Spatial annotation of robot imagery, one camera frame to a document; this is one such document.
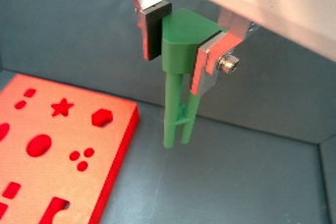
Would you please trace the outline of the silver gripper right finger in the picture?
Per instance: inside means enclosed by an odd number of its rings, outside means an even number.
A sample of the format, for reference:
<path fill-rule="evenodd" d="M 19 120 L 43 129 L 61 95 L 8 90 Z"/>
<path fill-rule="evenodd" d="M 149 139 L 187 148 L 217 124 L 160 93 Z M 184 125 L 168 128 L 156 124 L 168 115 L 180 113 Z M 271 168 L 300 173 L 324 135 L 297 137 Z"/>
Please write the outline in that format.
<path fill-rule="evenodd" d="M 213 87 L 219 73 L 231 74 L 239 59 L 233 48 L 247 39 L 259 26 L 225 8 L 220 9 L 217 25 L 220 31 L 209 37 L 197 49 L 191 93 L 203 96 Z"/>

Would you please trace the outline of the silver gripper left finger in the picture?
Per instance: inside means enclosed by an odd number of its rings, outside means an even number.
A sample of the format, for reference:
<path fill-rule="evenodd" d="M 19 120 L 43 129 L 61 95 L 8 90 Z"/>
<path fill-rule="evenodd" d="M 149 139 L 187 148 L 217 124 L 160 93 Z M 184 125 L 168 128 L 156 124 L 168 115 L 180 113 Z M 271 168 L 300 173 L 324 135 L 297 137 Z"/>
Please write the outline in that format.
<path fill-rule="evenodd" d="M 172 12 L 165 0 L 132 0 L 141 30 L 143 57 L 147 61 L 161 55 L 163 18 Z"/>

